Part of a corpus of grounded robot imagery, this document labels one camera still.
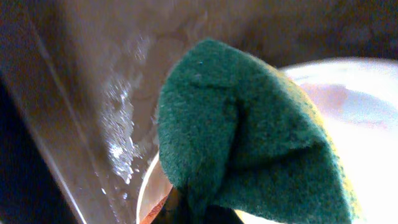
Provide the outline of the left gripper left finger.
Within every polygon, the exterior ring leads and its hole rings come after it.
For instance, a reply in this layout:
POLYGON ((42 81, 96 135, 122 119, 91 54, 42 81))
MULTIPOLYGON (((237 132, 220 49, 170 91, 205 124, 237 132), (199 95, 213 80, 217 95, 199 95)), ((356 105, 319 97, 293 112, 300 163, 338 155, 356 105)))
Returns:
POLYGON ((152 224, 190 224, 190 211, 186 198, 172 188, 152 224))

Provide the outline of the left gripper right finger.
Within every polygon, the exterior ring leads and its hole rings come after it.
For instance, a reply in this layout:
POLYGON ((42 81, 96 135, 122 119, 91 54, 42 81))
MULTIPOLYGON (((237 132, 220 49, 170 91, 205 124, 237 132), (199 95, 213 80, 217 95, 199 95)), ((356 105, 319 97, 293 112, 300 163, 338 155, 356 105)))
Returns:
POLYGON ((211 205, 206 209, 205 224, 244 224, 231 208, 211 205))

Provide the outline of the green and yellow sponge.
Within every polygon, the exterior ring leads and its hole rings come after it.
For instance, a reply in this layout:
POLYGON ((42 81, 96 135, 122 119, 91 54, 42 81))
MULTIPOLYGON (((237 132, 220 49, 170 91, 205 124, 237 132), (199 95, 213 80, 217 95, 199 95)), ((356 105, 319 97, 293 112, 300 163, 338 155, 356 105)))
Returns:
POLYGON ((159 161, 190 223, 211 205, 278 223, 361 215, 317 107, 284 74, 206 39, 174 66, 159 98, 159 161))

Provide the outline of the pale green plate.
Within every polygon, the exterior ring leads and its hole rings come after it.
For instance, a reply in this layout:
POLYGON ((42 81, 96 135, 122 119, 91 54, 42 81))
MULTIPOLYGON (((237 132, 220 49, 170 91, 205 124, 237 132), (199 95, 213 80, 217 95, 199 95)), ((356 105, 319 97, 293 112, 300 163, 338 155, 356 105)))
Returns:
MULTIPOLYGON (((308 95, 322 117, 361 210, 352 223, 396 223, 397 64, 327 60, 278 71, 308 95)), ((158 152, 144 177, 137 222, 152 223, 172 188, 158 152)), ((278 223, 243 211, 237 215, 243 223, 278 223)))

